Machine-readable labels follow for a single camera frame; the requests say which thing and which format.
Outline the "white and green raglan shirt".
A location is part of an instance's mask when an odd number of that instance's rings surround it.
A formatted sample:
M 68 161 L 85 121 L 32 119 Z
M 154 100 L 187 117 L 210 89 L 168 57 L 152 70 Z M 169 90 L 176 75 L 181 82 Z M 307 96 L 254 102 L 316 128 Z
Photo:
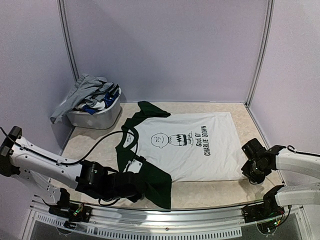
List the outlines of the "white and green raglan shirt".
M 139 175 L 147 184 L 145 197 L 171 208 L 174 182 L 238 181 L 246 161 L 231 113 L 171 114 L 147 101 L 121 126 L 116 146 L 119 171 L 144 157 Z

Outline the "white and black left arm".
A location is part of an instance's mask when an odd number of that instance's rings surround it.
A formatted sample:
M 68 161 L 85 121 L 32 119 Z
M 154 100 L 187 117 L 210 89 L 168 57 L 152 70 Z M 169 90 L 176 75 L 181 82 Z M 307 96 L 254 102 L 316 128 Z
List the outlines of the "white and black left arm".
M 13 126 L 0 146 L 0 174 L 12 177 L 30 188 L 43 201 L 63 216 L 74 213 L 70 194 L 52 185 L 54 179 L 68 188 L 108 206 L 122 198 L 137 201 L 143 197 L 147 184 L 137 172 L 119 172 L 84 157 L 75 160 L 46 151 L 22 136 L 22 129 Z

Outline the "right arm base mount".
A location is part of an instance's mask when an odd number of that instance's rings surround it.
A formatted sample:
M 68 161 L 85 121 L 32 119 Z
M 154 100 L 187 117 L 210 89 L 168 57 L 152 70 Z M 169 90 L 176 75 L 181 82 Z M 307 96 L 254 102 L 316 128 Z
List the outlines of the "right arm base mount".
M 282 225 L 291 213 L 288 209 L 286 214 L 282 206 L 271 203 L 269 200 L 258 203 L 246 204 L 241 209 L 245 223 L 256 222 L 258 231 L 263 235 L 272 235 Z

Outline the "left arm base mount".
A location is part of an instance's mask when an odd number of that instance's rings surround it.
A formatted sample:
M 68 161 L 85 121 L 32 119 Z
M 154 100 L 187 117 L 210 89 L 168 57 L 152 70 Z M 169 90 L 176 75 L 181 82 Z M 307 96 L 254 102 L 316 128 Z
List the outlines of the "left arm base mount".
M 65 218 L 63 227 L 75 230 L 77 223 L 89 223 L 93 208 L 84 203 L 75 204 L 69 202 L 67 206 L 50 205 L 48 212 L 52 215 Z

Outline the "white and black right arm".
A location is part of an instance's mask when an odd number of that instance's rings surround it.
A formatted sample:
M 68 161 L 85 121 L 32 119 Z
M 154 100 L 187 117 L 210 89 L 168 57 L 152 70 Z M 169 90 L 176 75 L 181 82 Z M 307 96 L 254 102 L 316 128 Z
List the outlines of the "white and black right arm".
M 291 145 L 274 145 L 266 149 L 257 139 L 247 142 L 242 150 L 247 162 L 242 174 L 253 184 L 261 184 L 273 171 L 281 172 L 284 183 L 263 196 L 258 207 L 262 218 L 290 205 L 320 204 L 320 155 L 297 151 Z

